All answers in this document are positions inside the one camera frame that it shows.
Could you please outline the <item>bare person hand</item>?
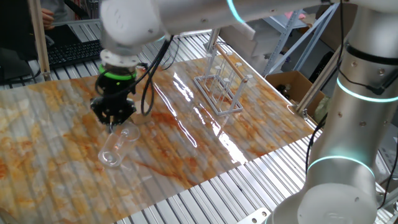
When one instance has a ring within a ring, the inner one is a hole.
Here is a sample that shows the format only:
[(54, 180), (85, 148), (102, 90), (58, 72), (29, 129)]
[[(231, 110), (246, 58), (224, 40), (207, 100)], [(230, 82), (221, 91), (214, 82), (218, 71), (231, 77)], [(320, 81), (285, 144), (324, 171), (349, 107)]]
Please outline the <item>bare person hand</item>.
[(42, 20), (43, 20), (43, 25), (44, 25), (44, 29), (45, 30), (51, 30), (53, 29), (55, 26), (53, 25), (54, 23), (54, 13), (48, 9), (41, 9), (42, 12)]

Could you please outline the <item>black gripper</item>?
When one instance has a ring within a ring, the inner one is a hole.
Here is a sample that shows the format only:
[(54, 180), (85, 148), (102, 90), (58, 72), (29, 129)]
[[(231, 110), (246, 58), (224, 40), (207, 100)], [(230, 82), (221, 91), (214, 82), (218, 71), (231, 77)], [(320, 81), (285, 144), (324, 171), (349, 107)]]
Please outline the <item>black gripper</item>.
[(106, 126), (106, 132), (112, 132), (111, 116), (109, 109), (115, 108), (113, 114), (113, 125), (123, 124), (133, 113), (137, 111), (135, 102), (127, 98), (130, 87), (135, 78), (128, 77), (128, 80), (116, 80), (107, 76), (100, 78), (99, 87), (102, 97), (98, 96), (90, 100), (90, 109), (94, 112), (99, 122)]

